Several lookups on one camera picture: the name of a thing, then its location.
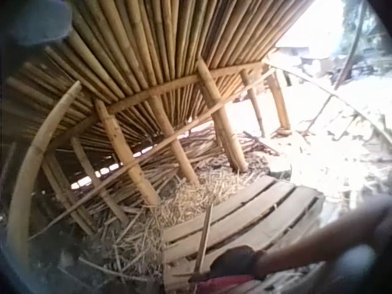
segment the pile of bamboo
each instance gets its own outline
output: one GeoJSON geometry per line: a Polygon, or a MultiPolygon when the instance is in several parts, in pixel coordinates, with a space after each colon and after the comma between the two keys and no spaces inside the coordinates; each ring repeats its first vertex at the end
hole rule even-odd
{"type": "Polygon", "coordinates": [[[110,105],[131,146],[152,140],[160,126],[146,101],[149,94],[160,95],[171,125],[184,125],[206,110],[193,75],[199,56],[211,70],[227,68],[213,74],[227,96],[241,86],[242,69],[259,67],[243,65],[261,61],[312,0],[69,2],[70,36],[7,80],[3,97],[12,97],[2,101],[7,134],[31,140],[62,93],[80,80],[84,90],[51,147],[69,147],[69,139],[79,136],[84,148],[110,152],[92,99],[110,105]]]}

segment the bamboo pole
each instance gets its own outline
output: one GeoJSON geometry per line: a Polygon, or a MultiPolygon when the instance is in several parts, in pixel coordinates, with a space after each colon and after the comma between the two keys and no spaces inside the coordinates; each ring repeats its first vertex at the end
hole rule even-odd
{"type": "MultiPolygon", "coordinates": [[[[152,96],[151,98],[149,98],[149,103],[165,137],[173,135],[175,132],[174,128],[170,124],[170,121],[165,113],[164,106],[162,105],[160,97],[152,96]]],[[[189,159],[187,158],[183,147],[181,146],[178,139],[171,142],[171,149],[188,181],[194,185],[199,185],[197,175],[192,168],[189,159]]]]}
{"type": "Polygon", "coordinates": [[[139,52],[147,70],[148,79],[151,86],[157,84],[153,64],[149,55],[145,29],[141,21],[140,5],[138,0],[128,0],[128,14],[134,28],[139,52]]]}
{"type": "Polygon", "coordinates": [[[28,234],[31,194],[41,165],[43,154],[49,144],[53,132],[56,130],[62,117],[75,100],[81,90],[77,81],[60,99],[52,109],[45,122],[41,125],[26,156],[23,159],[20,171],[12,194],[7,245],[22,264],[28,264],[28,234]]]}
{"type": "MultiPolygon", "coordinates": [[[[92,167],[88,157],[83,150],[79,140],[77,138],[71,139],[71,145],[73,150],[75,151],[76,156],[80,162],[80,165],[83,167],[85,173],[91,178],[92,184],[94,187],[97,187],[101,184],[100,179],[96,176],[95,170],[92,167]]],[[[106,189],[102,189],[99,191],[99,195],[102,197],[104,202],[109,206],[109,208],[113,211],[113,214],[123,223],[128,223],[128,217],[125,212],[117,205],[117,203],[113,200],[111,195],[106,189]]]]}
{"type": "Polygon", "coordinates": [[[222,33],[222,37],[220,38],[220,42],[216,41],[217,48],[216,52],[214,53],[213,57],[211,58],[211,68],[215,69],[219,62],[222,59],[223,54],[225,53],[228,44],[231,42],[232,37],[245,15],[246,10],[248,9],[249,5],[251,4],[252,0],[242,0],[237,3],[235,6],[233,13],[231,13],[230,19],[228,23],[224,26],[224,32],[222,33]]]}
{"type": "MultiPolygon", "coordinates": [[[[262,64],[263,64],[262,62],[254,62],[251,64],[242,64],[237,66],[224,67],[222,69],[214,69],[211,71],[211,75],[212,77],[216,78],[224,75],[235,74],[243,69],[260,70],[262,68],[262,64]]],[[[182,77],[174,81],[169,81],[162,85],[157,85],[155,87],[152,87],[151,89],[142,91],[140,93],[136,93],[133,96],[126,97],[118,101],[117,103],[108,107],[108,112],[109,114],[114,115],[118,112],[121,112],[127,108],[130,108],[136,104],[145,101],[150,96],[161,95],[163,93],[169,92],[174,89],[185,87],[186,85],[196,83],[198,81],[199,81],[199,77],[197,75],[189,75],[187,77],[182,77]]],[[[98,121],[99,121],[98,116],[95,113],[93,113],[91,116],[88,116],[86,119],[82,120],[73,128],[64,132],[61,136],[55,138],[51,142],[49,149],[55,149],[57,147],[60,147],[62,144],[70,140],[72,137],[77,137],[80,133],[84,132],[86,129],[98,123],[98,121]]]]}
{"type": "MultiPolygon", "coordinates": [[[[244,86],[248,86],[251,83],[249,76],[245,70],[241,71],[241,78],[243,80],[244,86]]],[[[262,137],[265,138],[263,119],[262,119],[262,114],[260,113],[260,108],[258,107],[256,89],[252,88],[252,89],[247,90],[247,95],[252,102],[252,106],[255,111],[257,122],[258,122],[258,127],[260,128],[260,131],[262,132],[262,137]]]]}
{"type": "MultiPolygon", "coordinates": [[[[212,78],[207,65],[205,64],[204,60],[201,58],[198,61],[198,66],[197,66],[198,72],[203,80],[203,85],[206,88],[206,91],[208,92],[208,95],[205,97],[205,100],[209,102],[210,105],[209,108],[213,106],[213,104],[217,104],[222,100],[221,94],[219,93],[218,88],[216,87],[216,84],[214,82],[214,79],[212,78]]],[[[230,125],[230,122],[228,121],[227,114],[225,109],[222,107],[220,110],[217,112],[217,117],[214,120],[216,123],[218,123],[218,128],[220,128],[220,124],[222,126],[221,130],[221,135],[224,141],[226,141],[225,147],[227,148],[228,151],[228,157],[230,158],[230,153],[232,153],[232,158],[233,161],[235,161],[235,164],[237,165],[236,168],[240,172],[246,172],[247,170],[247,163],[245,161],[244,153],[241,149],[241,145],[230,125]]]]}
{"type": "MultiPolygon", "coordinates": [[[[91,50],[97,56],[99,61],[105,66],[105,68],[110,72],[110,75],[116,80],[116,82],[120,85],[121,89],[127,94],[131,95],[132,90],[128,86],[124,77],[118,70],[117,65],[111,59],[110,55],[105,51],[105,49],[101,46],[99,41],[96,39],[93,31],[87,25],[83,17],[80,15],[78,10],[73,7],[73,25],[76,27],[77,31],[84,38],[86,43],[91,47],[91,50]]],[[[131,85],[136,89],[138,87],[138,83],[136,82],[135,77],[133,75],[129,77],[129,81],[131,85]]]]}
{"type": "MultiPolygon", "coordinates": [[[[61,202],[65,209],[69,209],[72,204],[70,203],[69,199],[67,199],[67,197],[64,195],[61,186],[57,182],[56,177],[53,174],[51,168],[49,167],[46,159],[42,161],[42,169],[48,179],[50,186],[56,194],[56,198],[61,202]]],[[[91,227],[86,223],[86,221],[80,216],[78,212],[74,211],[73,213],[71,213],[71,217],[80,226],[80,228],[85,231],[88,236],[92,236],[94,234],[91,227]]]]}
{"type": "MultiPolygon", "coordinates": [[[[130,67],[132,68],[133,73],[136,75],[137,80],[141,84],[141,87],[143,89],[147,89],[148,88],[147,80],[143,74],[141,66],[139,65],[134,49],[132,48],[129,42],[127,33],[120,19],[114,0],[101,0],[100,4],[105,12],[105,15],[111,25],[111,28],[122,50],[123,55],[121,55],[121,52],[119,52],[119,55],[124,56],[125,59],[128,61],[130,67]]],[[[131,71],[128,71],[127,74],[130,78],[133,77],[131,71]]]]}
{"type": "Polygon", "coordinates": [[[109,86],[109,88],[120,98],[125,97],[124,93],[117,86],[115,81],[109,76],[107,71],[93,55],[79,34],[73,30],[68,36],[68,42],[73,49],[83,58],[83,60],[92,68],[92,70],[109,86]]]}
{"type": "MultiPolygon", "coordinates": [[[[72,204],[75,204],[78,200],[77,196],[72,192],[71,190],[71,184],[68,182],[67,177],[65,176],[63,170],[61,169],[61,166],[59,162],[56,159],[56,156],[54,153],[46,153],[45,155],[45,161],[49,165],[50,169],[53,172],[53,175],[55,176],[57,183],[59,184],[62,193],[67,197],[68,201],[72,204]]],[[[86,221],[86,223],[93,229],[95,230],[95,221],[94,219],[90,216],[88,213],[87,209],[84,207],[79,207],[78,208],[78,214],[86,221]]]]}
{"type": "Polygon", "coordinates": [[[281,127],[284,130],[290,130],[291,127],[290,121],[288,120],[286,104],[284,102],[281,86],[279,85],[279,81],[277,80],[276,72],[270,75],[266,80],[275,101],[277,117],[279,118],[281,127]]]}
{"type": "Polygon", "coordinates": [[[50,227],[52,227],[54,224],[57,224],[61,219],[63,219],[65,216],[67,216],[69,213],[77,209],[80,205],[83,205],[87,201],[93,198],[95,194],[100,191],[102,188],[105,186],[111,184],[114,180],[122,176],[125,172],[130,170],[132,167],[135,165],[139,164],[140,162],[145,162],[146,160],[150,159],[152,155],[155,153],[158,153],[159,151],[162,151],[164,148],[167,147],[168,144],[170,144],[173,140],[175,140],[178,136],[182,135],[183,133],[187,132],[190,129],[193,129],[194,127],[198,126],[199,124],[205,122],[209,117],[221,109],[224,105],[227,103],[233,101],[236,99],[243,91],[247,91],[248,89],[251,89],[255,86],[257,86],[260,83],[263,83],[264,79],[267,78],[267,76],[271,75],[274,72],[274,70],[269,70],[267,73],[264,73],[261,78],[258,80],[254,81],[251,85],[244,87],[242,90],[228,96],[224,100],[218,102],[215,104],[212,108],[208,109],[206,112],[202,113],[198,118],[194,119],[191,121],[189,124],[185,125],[181,129],[177,130],[173,135],[170,137],[165,138],[162,142],[160,142],[157,146],[155,146],[152,150],[150,150],[147,153],[142,154],[134,162],[129,162],[128,164],[124,164],[121,168],[119,168],[116,172],[114,172],[112,175],[110,175],[108,178],[106,178],[104,181],[102,181],[102,184],[99,187],[95,187],[93,190],[88,192],[83,198],[81,198],[78,203],[73,205],[71,208],[69,208],[67,211],[61,213],[56,219],[53,219],[43,230],[39,231],[36,233],[34,236],[31,237],[31,239],[45,233],[50,227]]]}
{"type": "MultiPolygon", "coordinates": [[[[96,110],[102,124],[104,124],[110,143],[121,162],[123,162],[124,165],[136,163],[134,155],[125,141],[123,132],[121,131],[116,118],[113,115],[109,115],[105,104],[100,100],[96,100],[96,110]]],[[[157,192],[154,190],[151,183],[144,177],[143,171],[138,164],[135,164],[128,170],[128,175],[136,184],[148,205],[155,206],[159,204],[160,199],[157,192]]]]}
{"type": "Polygon", "coordinates": [[[162,74],[162,69],[160,68],[160,60],[159,60],[158,53],[157,53],[158,49],[156,48],[156,44],[154,42],[154,40],[156,38],[155,31],[151,29],[149,17],[147,15],[146,6],[145,6],[145,3],[143,0],[140,0],[140,13],[141,13],[141,20],[143,22],[143,27],[144,27],[145,33],[146,33],[148,50],[151,55],[151,61],[153,62],[153,67],[154,67],[155,75],[157,78],[157,82],[158,82],[158,84],[162,84],[164,82],[164,77],[162,74]]]}
{"type": "Polygon", "coordinates": [[[162,13],[163,13],[166,45],[167,45],[170,79],[174,80],[176,76],[176,70],[175,70],[176,52],[175,52],[175,39],[173,39],[172,4],[170,0],[162,1],[162,13]]]}

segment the glove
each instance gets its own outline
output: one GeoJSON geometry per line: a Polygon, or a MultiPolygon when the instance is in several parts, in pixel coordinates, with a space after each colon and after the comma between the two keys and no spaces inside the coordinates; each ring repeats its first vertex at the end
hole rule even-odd
{"type": "Polygon", "coordinates": [[[263,251],[255,252],[249,246],[238,246],[226,250],[211,264],[209,272],[192,276],[189,282],[201,282],[217,277],[227,276],[254,276],[255,279],[264,280],[265,276],[258,277],[255,262],[263,255],[263,251]]]}

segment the wooden plank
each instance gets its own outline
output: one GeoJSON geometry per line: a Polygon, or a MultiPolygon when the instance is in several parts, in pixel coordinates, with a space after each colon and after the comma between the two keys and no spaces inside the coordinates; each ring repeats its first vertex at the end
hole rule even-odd
{"type": "MultiPolygon", "coordinates": [[[[212,225],[211,236],[208,238],[207,247],[222,242],[241,231],[262,214],[269,211],[275,203],[283,199],[294,187],[294,184],[290,182],[279,181],[267,191],[261,193],[258,197],[255,197],[252,201],[246,203],[233,214],[212,225]]],[[[201,235],[202,234],[198,232],[186,239],[169,245],[164,251],[164,262],[173,262],[181,257],[196,253],[201,235]]]]}
{"type": "MultiPolygon", "coordinates": [[[[248,202],[250,199],[261,193],[268,186],[272,185],[276,181],[275,178],[270,176],[263,176],[256,182],[240,190],[235,196],[230,197],[227,201],[217,205],[214,208],[211,223],[215,223],[219,219],[227,216],[236,209],[242,207],[244,202],[248,202]]],[[[191,233],[200,231],[203,228],[203,222],[205,213],[195,217],[192,220],[183,222],[182,224],[170,227],[163,232],[162,240],[164,243],[173,242],[191,233]]]]}
{"type": "MultiPolygon", "coordinates": [[[[308,187],[298,187],[295,191],[262,222],[250,229],[245,234],[233,240],[205,258],[202,272],[207,271],[216,257],[220,256],[229,248],[240,245],[248,245],[255,250],[263,249],[272,241],[278,238],[286,228],[290,226],[308,207],[315,197],[321,193],[308,187]]],[[[195,261],[182,262],[175,267],[167,266],[164,272],[164,282],[166,290],[173,290],[187,284],[187,279],[183,277],[173,277],[173,274],[189,273],[194,268],[195,261]]]]}

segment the bamboo structure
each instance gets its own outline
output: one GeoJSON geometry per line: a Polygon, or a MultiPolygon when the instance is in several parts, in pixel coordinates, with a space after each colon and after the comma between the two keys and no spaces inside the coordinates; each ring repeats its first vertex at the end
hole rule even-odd
{"type": "MultiPolygon", "coordinates": [[[[45,152],[48,190],[66,209],[59,219],[72,211],[71,221],[87,235],[96,231],[92,212],[106,209],[111,218],[128,223],[123,201],[129,197],[140,197],[140,192],[148,205],[159,203],[166,179],[157,180],[158,175],[139,166],[143,163],[145,170],[144,160],[154,162],[153,154],[171,156],[182,174],[198,184],[191,166],[195,158],[178,136],[211,115],[230,165],[245,171],[241,145],[223,106],[261,82],[245,83],[242,75],[263,69],[263,58],[313,0],[67,2],[73,12],[68,38],[47,46],[43,56],[25,63],[3,87],[4,134],[10,142],[32,143],[12,196],[8,231],[9,246],[24,262],[30,194],[45,152]],[[206,64],[201,66],[199,59],[206,64]],[[153,148],[146,153],[147,147],[153,148]],[[58,152],[62,156],[55,158],[58,152]],[[108,166],[100,163],[113,153],[123,167],[106,179],[94,177],[93,167],[108,166]],[[85,195],[75,201],[69,185],[86,175],[92,185],[81,187],[85,195]],[[99,209],[91,209],[95,204],[90,202],[81,206],[96,193],[99,209]]],[[[281,105],[282,97],[276,101],[281,105]]],[[[290,127],[288,120],[283,124],[290,127]]]]}
{"type": "Polygon", "coordinates": [[[284,102],[282,88],[277,79],[276,72],[270,75],[266,80],[275,101],[277,117],[279,118],[279,123],[281,124],[281,128],[284,130],[290,130],[291,127],[290,127],[290,121],[288,120],[286,104],[284,102]]]}
{"type": "MultiPolygon", "coordinates": [[[[83,150],[83,147],[80,144],[79,140],[76,138],[72,138],[71,144],[72,144],[73,150],[75,151],[76,156],[78,157],[78,160],[80,161],[80,165],[83,167],[83,169],[86,172],[86,175],[88,175],[91,178],[91,181],[92,181],[92,184],[94,185],[94,187],[99,186],[101,184],[101,181],[96,176],[94,168],[92,167],[90,161],[88,160],[87,155],[86,155],[85,151],[83,150]]],[[[99,192],[99,195],[102,197],[102,199],[108,205],[108,207],[113,211],[115,216],[123,224],[128,223],[128,217],[126,216],[124,211],[117,205],[117,203],[112,199],[111,195],[109,194],[109,192],[106,189],[102,189],[99,192]]]]}
{"type": "MultiPolygon", "coordinates": [[[[96,100],[96,109],[118,158],[124,165],[136,163],[117,119],[113,115],[109,115],[105,104],[101,100],[96,100]]],[[[134,166],[128,170],[128,175],[136,184],[148,205],[154,206],[159,204],[160,200],[157,192],[145,178],[143,171],[138,164],[134,164],[134,166]]]]}
{"type": "Polygon", "coordinates": [[[77,81],[61,97],[31,142],[20,167],[11,198],[7,245],[19,262],[25,265],[28,264],[29,217],[34,183],[51,136],[80,90],[81,83],[77,81]]]}
{"type": "MultiPolygon", "coordinates": [[[[203,96],[206,100],[207,106],[209,108],[213,107],[215,104],[222,100],[221,94],[208,70],[207,65],[204,60],[199,59],[197,63],[198,72],[203,80],[203,96]]],[[[213,115],[215,125],[218,129],[218,134],[221,136],[224,148],[227,153],[227,157],[235,169],[240,172],[246,172],[247,163],[243,151],[241,150],[241,145],[235,136],[235,133],[228,121],[225,108],[222,107],[213,115]]]]}
{"type": "MultiPolygon", "coordinates": [[[[247,72],[245,70],[241,71],[241,78],[242,78],[242,81],[243,81],[245,86],[248,86],[251,83],[251,81],[249,79],[249,76],[248,76],[248,74],[247,74],[247,72]]],[[[252,102],[252,106],[253,106],[253,109],[255,111],[255,115],[256,115],[256,118],[257,118],[257,123],[258,123],[260,131],[262,133],[262,137],[265,138],[265,130],[264,130],[264,126],[263,126],[263,118],[262,118],[262,114],[260,113],[260,109],[258,107],[256,89],[252,88],[252,89],[247,90],[247,95],[248,95],[249,99],[252,102]]]]}

